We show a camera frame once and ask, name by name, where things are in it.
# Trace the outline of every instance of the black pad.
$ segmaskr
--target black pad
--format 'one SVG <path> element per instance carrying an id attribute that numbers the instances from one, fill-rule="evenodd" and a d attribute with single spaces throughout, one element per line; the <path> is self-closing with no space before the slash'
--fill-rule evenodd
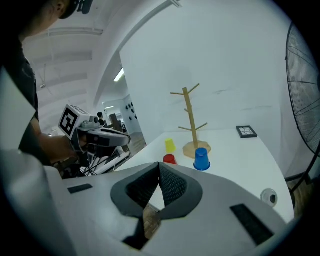
<path id="1" fill-rule="evenodd" d="M 119 211 L 130 217 L 142 218 L 158 184 L 162 190 L 165 208 L 162 220 L 187 216 L 201 201 L 201 185 L 172 167 L 155 162 L 147 168 L 117 182 L 111 189 L 111 199 Z"/>

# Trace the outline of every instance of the cap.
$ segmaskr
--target cap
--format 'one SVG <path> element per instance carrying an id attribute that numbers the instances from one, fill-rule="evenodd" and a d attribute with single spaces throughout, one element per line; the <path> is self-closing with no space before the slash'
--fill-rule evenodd
<path id="1" fill-rule="evenodd" d="M 79 0 L 70 0 L 68 7 L 66 8 L 64 14 L 60 17 L 60 19 L 64 20 L 69 18 L 77 9 L 79 2 Z"/>

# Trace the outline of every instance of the fan grille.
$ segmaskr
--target fan grille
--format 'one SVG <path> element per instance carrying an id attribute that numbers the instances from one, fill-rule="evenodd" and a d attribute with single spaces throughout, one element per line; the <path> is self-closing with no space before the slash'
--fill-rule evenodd
<path id="1" fill-rule="evenodd" d="M 293 24 L 286 43 L 286 70 L 297 127 L 306 145 L 315 153 L 320 142 L 319 69 L 306 41 Z"/>

